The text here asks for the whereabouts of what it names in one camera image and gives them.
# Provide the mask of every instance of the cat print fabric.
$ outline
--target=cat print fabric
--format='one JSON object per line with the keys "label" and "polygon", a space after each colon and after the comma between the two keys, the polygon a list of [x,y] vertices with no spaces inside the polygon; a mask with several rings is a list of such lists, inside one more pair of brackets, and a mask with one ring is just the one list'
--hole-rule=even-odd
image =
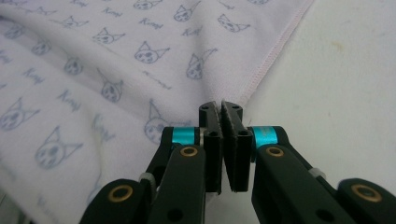
{"label": "cat print fabric", "polygon": [[0,188],[35,223],[79,223],[165,127],[243,105],[311,1],[0,0]]}
{"label": "cat print fabric", "polygon": [[99,34],[95,35],[92,37],[93,41],[97,42],[97,43],[101,43],[101,44],[111,44],[117,40],[119,40],[121,37],[125,36],[125,34],[122,35],[111,35],[107,28],[103,28],[101,32],[99,32]]}
{"label": "cat print fabric", "polygon": [[35,154],[37,164],[43,169],[51,169],[66,160],[82,144],[65,143],[61,139],[60,127],[56,127]]}
{"label": "cat print fabric", "polygon": [[23,109],[22,99],[20,98],[0,117],[0,129],[6,132],[14,130],[38,112],[40,110]]}
{"label": "cat print fabric", "polygon": [[169,49],[151,49],[149,44],[145,41],[134,57],[142,63],[156,63],[168,50]]}

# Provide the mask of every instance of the fabric edge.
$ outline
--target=fabric edge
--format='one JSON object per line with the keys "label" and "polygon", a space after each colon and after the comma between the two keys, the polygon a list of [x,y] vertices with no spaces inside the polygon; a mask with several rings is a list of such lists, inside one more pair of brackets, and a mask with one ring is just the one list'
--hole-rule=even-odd
{"label": "fabric edge", "polygon": [[239,97],[239,100],[237,102],[238,105],[246,106],[251,95],[257,90],[262,79],[267,74],[271,65],[274,63],[277,56],[282,51],[282,49],[284,48],[284,46],[290,39],[291,35],[297,28],[298,24],[300,23],[300,20],[305,15],[305,12],[311,7],[313,2],[314,2],[314,0],[306,0],[305,3],[299,8],[297,13],[293,16],[293,20],[289,23],[288,27],[283,32],[281,37],[276,41],[276,44],[271,49],[268,56],[264,59],[263,63],[259,66],[258,71],[255,72],[256,74],[253,76],[253,79],[250,82],[250,84],[248,84],[247,88],[242,92],[242,95]]}

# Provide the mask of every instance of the white surface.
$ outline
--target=white surface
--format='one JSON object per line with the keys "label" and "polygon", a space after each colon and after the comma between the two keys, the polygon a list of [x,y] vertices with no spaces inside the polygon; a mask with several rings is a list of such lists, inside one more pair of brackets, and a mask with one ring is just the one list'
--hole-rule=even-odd
{"label": "white surface", "polygon": [[[359,177],[396,194],[395,12],[395,1],[316,1],[249,101],[245,124],[283,126],[335,188]],[[206,223],[258,223],[250,196],[224,192]]]}

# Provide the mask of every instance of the brass screw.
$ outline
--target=brass screw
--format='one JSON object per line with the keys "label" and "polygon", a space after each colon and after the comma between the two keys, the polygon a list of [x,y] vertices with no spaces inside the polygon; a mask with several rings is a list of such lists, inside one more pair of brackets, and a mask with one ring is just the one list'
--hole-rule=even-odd
{"label": "brass screw", "polygon": [[283,157],[283,155],[285,155],[285,153],[283,152],[282,149],[280,149],[279,147],[268,147],[265,150],[269,155],[273,156],[273,157]]}
{"label": "brass screw", "polygon": [[[126,190],[125,193],[123,193],[122,195],[117,195],[117,191],[119,190]],[[131,186],[129,185],[119,185],[116,186],[114,189],[112,189],[109,193],[108,193],[108,200],[113,202],[113,203],[121,203],[127,199],[129,199],[132,194],[134,193],[134,190],[132,189]]]}
{"label": "brass screw", "polygon": [[184,157],[193,157],[198,154],[198,150],[195,147],[183,147],[180,154]]}
{"label": "brass screw", "polygon": [[366,201],[372,202],[372,203],[379,203],[382,201],[382,196],[381,194],[376,191],[375,189],[372,189],[368,186],[362,185],[362,184],[355,184],[352,185],[352,191],[358,195],[359,197],[363,198]]}

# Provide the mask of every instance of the black plastic part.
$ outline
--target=black plastic part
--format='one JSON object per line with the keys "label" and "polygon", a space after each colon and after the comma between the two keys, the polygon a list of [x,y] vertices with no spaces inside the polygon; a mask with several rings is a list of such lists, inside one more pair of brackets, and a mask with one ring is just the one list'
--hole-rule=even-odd
{"label": "black plastic part", "polygon": [[[276,137],[277,137],[277,142],[279,145],[283,147],[287,147],[290,152],[294,154],[294,156],[303,164],[306,170],[312,169],[312,165],[309,164],[308,161],[305,160],[305,158],[291,145],[289,142],[288,135],[286,134],[286,131],[280,127],[280,126],[273,126],[275,132],[276,132]],[[317,177],[317,181],[322,185],[323,188],[325,188],[332,196],[335,196],[336,190],[321,176]]]}
{"label": "black plastic part", "polygon": [[[132,195],[122,202],[111,202],[108,196],[114,188],[118,186],[129,186],[132,188]],[[143,187],[133,180],[119,179],[104,186],[88,208],[85,210],[80,224],[140,224],[145,223],[148,217],[148,210],[145,200],[143,200]]]}
{"label": "black plastic part", "polygon": [[221,193],[223,135],[215,102],[199,107],[199,126],[205,128],[204,150],[206,152],[206,192]]}
{"label": "black plastic part", "polygon": [[248,191],[253,133],[242,124],[241,106],[223,101],[224,162],[232,191]]}
{"label": "black plastic part", "polygon": [[[283,156],[266,152],[277,147]],[[287,147],[259,148],[252,203],[260,223],[355,223]]]}
{"label": "black plastic part", "polygon": [[154,175],[157,187],[161,185],[163,173],[165,172],[166,165],[169,161],[171,148],[173,145],[173,129],[173,127],[165,127],[163,129],[160,146],[155,152],[155,155],[148,165],[148,169],[146,170],[146,173]]}
{"label": "black plastic part", "polygon": [[[356,193],[352,186],[362,186],[361,192]],[[343,180],[336,198],[358,223],[396,223],[396,198],[377,184],[358,178]]]}
{"label": "black plastic part", "polygon": [[[185,147],[195,148],[196,155],[183,156],[181,150]],[[204,223],[204,217],[205,151],[198,146],[176,147],[163,175],[148,223],[195,224]]]}

